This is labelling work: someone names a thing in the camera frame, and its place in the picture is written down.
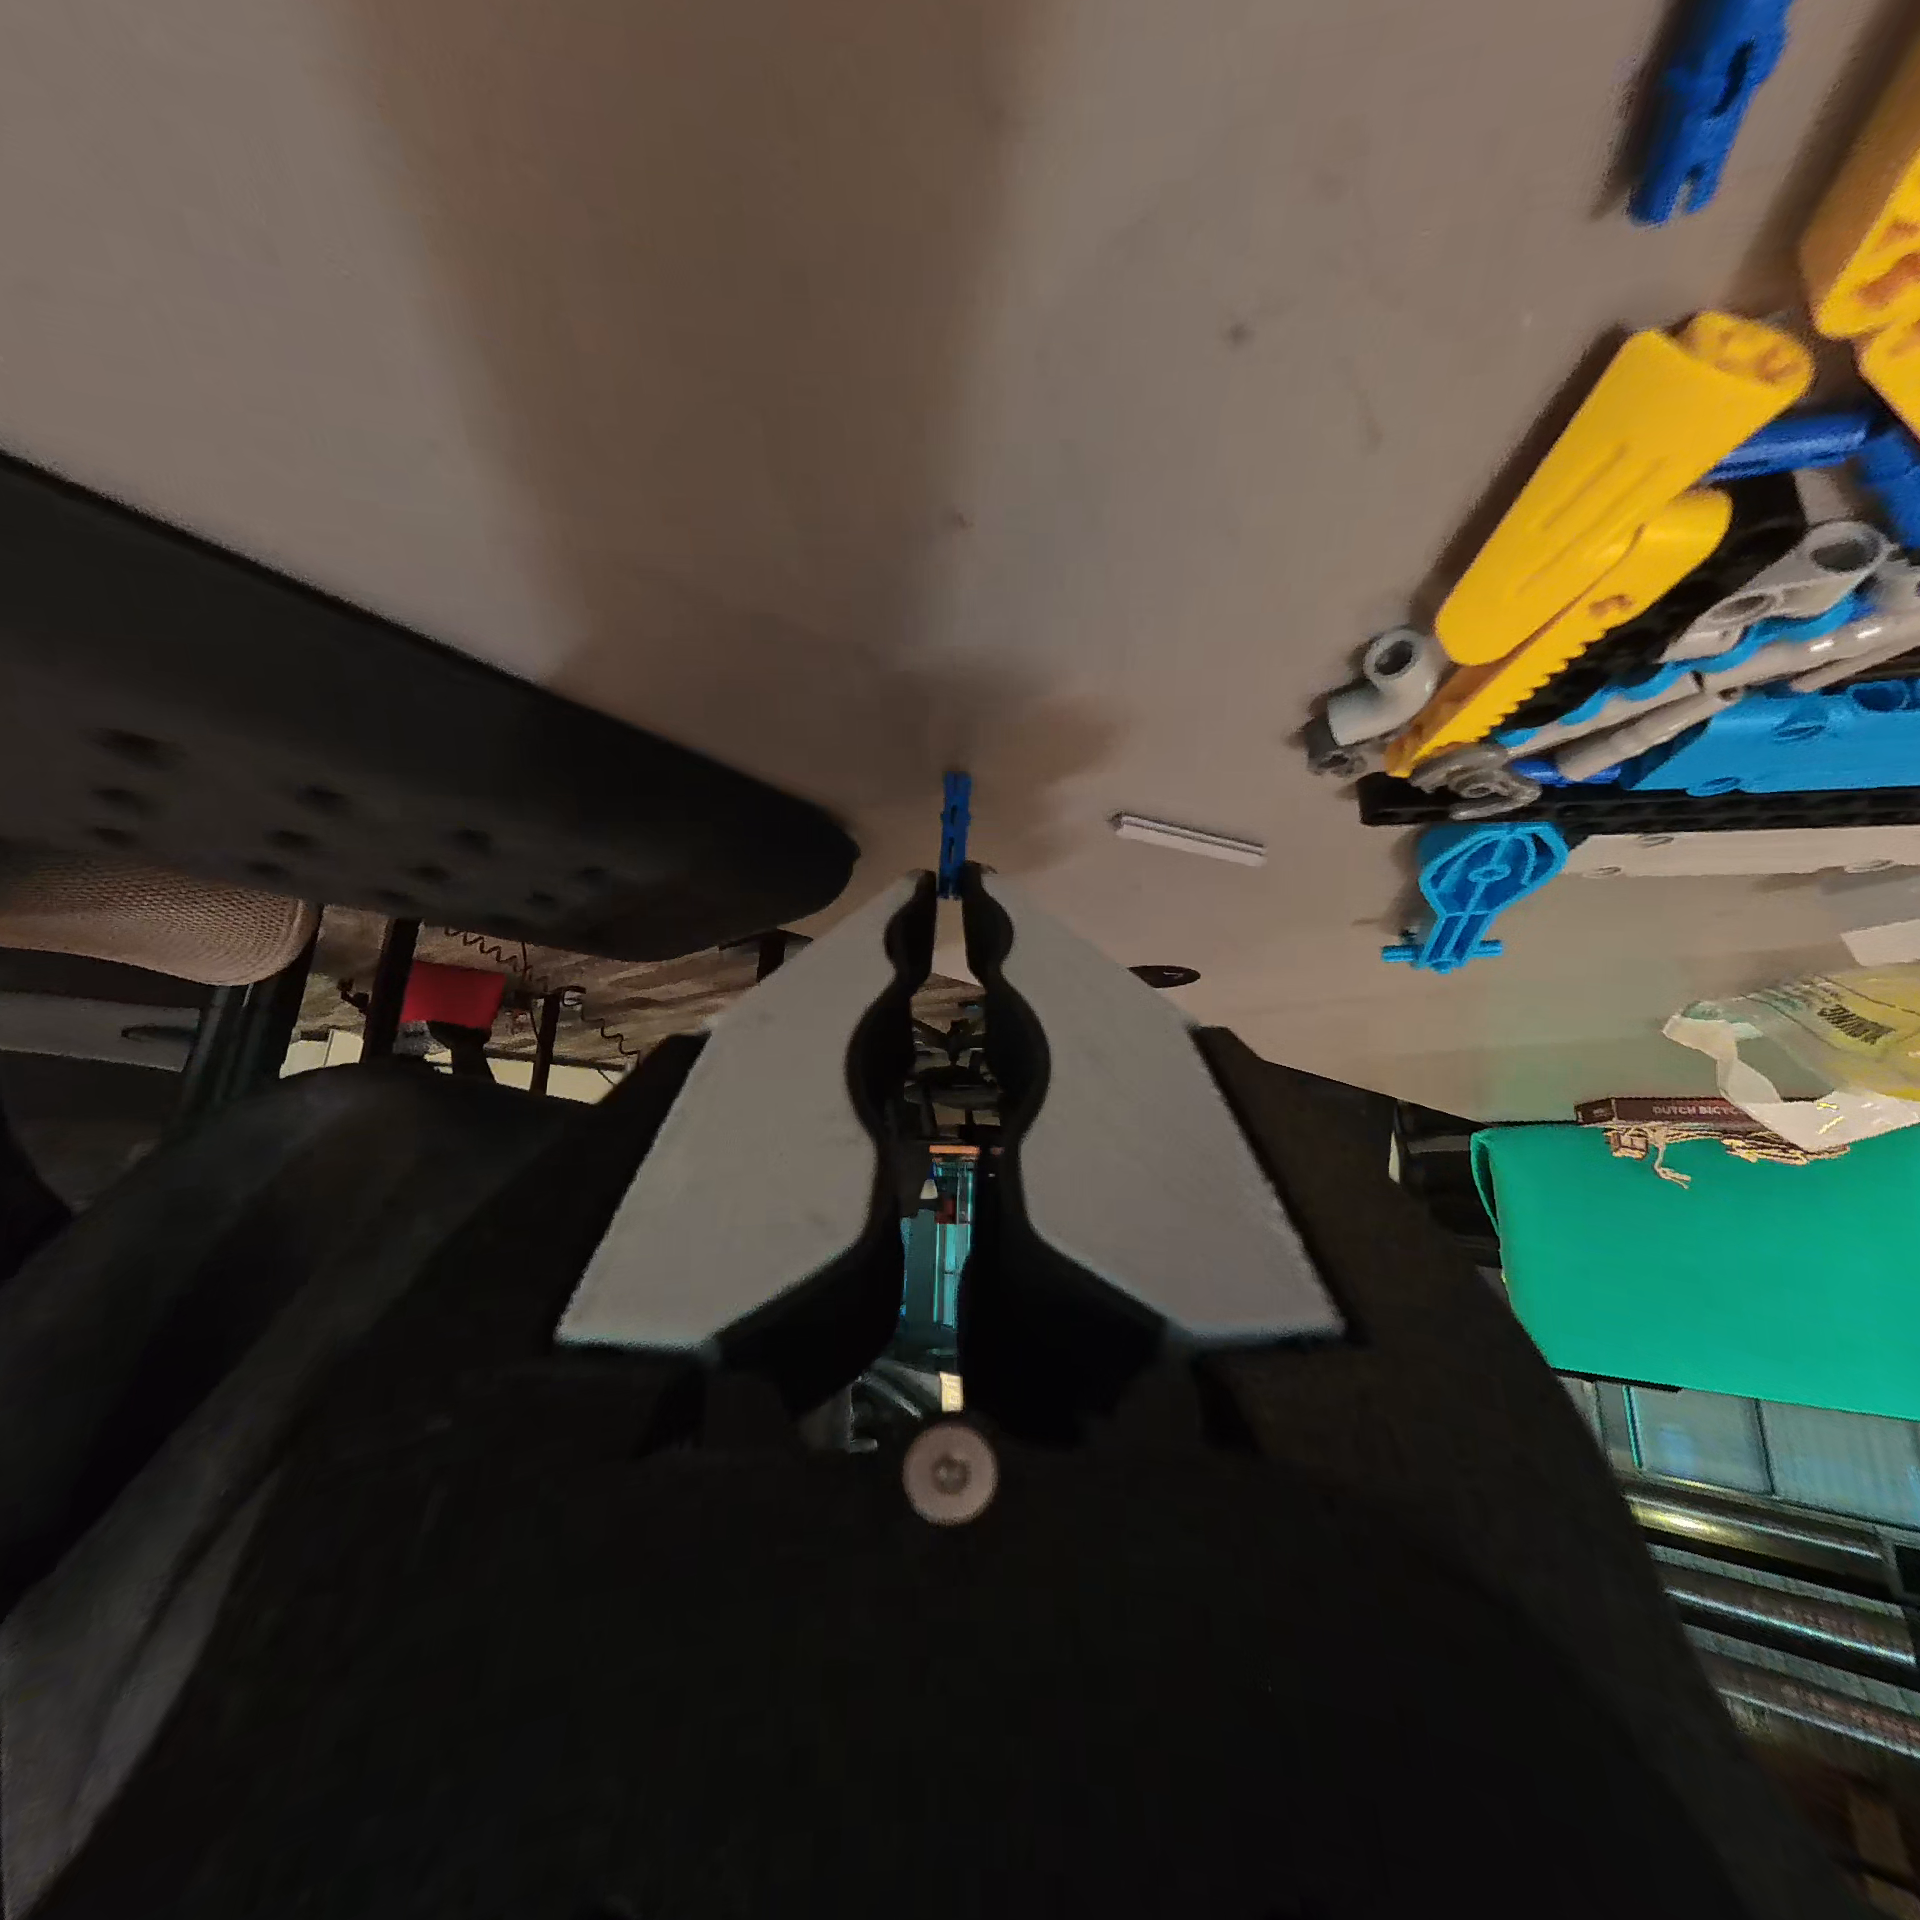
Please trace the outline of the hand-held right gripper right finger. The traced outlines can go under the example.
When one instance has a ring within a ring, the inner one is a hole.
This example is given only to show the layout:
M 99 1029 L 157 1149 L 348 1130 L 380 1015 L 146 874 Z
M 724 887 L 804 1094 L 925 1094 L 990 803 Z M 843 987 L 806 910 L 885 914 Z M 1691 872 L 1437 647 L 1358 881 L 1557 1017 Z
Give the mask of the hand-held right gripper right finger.
M 1340 1344 L 1194 1024 L 1008 877 L 967 866 L 960 906 L 999 1088 L 960 1295 L 971 1401 L 1015 1432 L 1083 1432 L 1163 1370 Z

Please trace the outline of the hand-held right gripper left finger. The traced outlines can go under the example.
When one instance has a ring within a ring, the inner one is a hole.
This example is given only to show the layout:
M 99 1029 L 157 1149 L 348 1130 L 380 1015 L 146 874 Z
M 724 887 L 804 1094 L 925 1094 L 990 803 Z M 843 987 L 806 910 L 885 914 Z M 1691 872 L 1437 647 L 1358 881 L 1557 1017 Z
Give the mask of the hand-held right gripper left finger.
M 559 1312 L 559 1368 L 813 1409 L 880 1355 L 904 1270 L 890 1114 L 935 883 L 895 879 L 711 1024 Z

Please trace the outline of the grey desk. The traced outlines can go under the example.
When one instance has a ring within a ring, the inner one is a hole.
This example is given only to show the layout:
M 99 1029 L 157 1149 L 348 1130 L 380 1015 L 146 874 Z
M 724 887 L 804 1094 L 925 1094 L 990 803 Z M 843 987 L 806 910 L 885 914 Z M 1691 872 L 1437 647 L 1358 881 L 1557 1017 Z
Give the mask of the grey desk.
M 1839 887 L 1571 877 L 1386 967 L 1296 737 L 1618 329 L 1795 317 L 1916 3 L 1795 3 L 1620 216 L 1672 3 L 5 3 L 5 445 L 836 810 L 1271 1061 L 1476 1117 L 1696 1089 Z M 1267 846 L 1122 843 L 1130 810 Z

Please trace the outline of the red object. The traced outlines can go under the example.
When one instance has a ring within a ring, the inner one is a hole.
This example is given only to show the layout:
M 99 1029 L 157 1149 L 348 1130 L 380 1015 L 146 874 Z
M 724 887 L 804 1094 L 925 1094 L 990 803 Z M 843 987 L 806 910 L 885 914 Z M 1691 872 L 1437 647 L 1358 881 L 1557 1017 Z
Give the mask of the red object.
M 498 970 L 416 958 L 399 995 L 399 1024 L 443 1024 L 486 1037 L 504 995 L 507 977 Z

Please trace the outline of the white axle rod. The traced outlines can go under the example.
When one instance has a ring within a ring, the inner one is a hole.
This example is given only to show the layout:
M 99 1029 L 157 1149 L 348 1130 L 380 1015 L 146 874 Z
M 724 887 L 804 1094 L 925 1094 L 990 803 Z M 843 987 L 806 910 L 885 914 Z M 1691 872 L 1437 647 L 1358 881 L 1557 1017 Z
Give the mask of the white axle rod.
M 1237 869 L 1259 869 L 1267 858 L 1267 846 L 1258 838 L 1197 830 L 1184 823 L 1165 823 L 1130 810 L 1115 810 L 1109 817 L 1109 824 L 1115 838 L 1141 848 L 1205 857 Z

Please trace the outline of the teal plastic bin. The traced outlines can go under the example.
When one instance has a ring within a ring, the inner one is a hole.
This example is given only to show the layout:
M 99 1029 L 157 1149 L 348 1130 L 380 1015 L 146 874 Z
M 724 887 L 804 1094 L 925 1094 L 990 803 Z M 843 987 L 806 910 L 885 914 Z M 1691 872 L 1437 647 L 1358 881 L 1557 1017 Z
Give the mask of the teal plastic bin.
M 1803 1166 L 1476 1130 L 1506 1297 L 1563 1376 L 1917 1417 L 1916 1130 Z

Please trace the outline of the black perforated chair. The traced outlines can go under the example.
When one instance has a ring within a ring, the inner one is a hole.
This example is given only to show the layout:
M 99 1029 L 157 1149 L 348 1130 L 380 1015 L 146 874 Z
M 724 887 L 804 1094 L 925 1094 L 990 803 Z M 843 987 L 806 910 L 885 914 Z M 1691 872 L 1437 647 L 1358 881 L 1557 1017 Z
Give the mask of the black perforated chair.
M 830 810 L 3 466 L 5 848 L 655 961 L 828 910 Z

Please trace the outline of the crumpled plastic bag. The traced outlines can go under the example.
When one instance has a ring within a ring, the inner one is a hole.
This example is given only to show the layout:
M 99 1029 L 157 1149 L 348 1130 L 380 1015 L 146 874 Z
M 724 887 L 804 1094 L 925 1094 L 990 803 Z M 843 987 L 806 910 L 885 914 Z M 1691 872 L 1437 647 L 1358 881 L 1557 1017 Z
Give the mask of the crumpled plastic bag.
M 1718 1094 L 1820 1157 L 1917 1123 L 1917 963 L 1798 975 L 1698 998 L 1663 1037 L 1715 1066 Z

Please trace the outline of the beige mesh chair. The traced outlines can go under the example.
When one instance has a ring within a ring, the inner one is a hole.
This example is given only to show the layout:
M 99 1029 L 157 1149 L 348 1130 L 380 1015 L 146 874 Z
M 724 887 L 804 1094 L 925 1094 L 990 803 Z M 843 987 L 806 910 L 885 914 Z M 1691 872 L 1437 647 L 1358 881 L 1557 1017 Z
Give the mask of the beige mesh chair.
M 286 970 L 319 929 L 319 906 L 122 857 L 3 851 L 3 946 L 69 952 L 203 987 L 251 987 Z

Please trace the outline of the blue yellow toy robot assembly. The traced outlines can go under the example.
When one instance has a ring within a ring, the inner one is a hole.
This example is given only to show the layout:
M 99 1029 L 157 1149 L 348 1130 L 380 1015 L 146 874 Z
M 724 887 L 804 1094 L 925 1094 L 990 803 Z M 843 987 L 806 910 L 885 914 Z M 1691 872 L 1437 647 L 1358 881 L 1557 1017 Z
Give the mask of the blue yellow toy robot assembly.
M 1796 246 L 1806 321 L 1622 336 L 1426 629 L 1307 729 L 1415 830 L 1386 963 L 1446 975 L 1562 872 L 1916 864 L 1917 80 Z

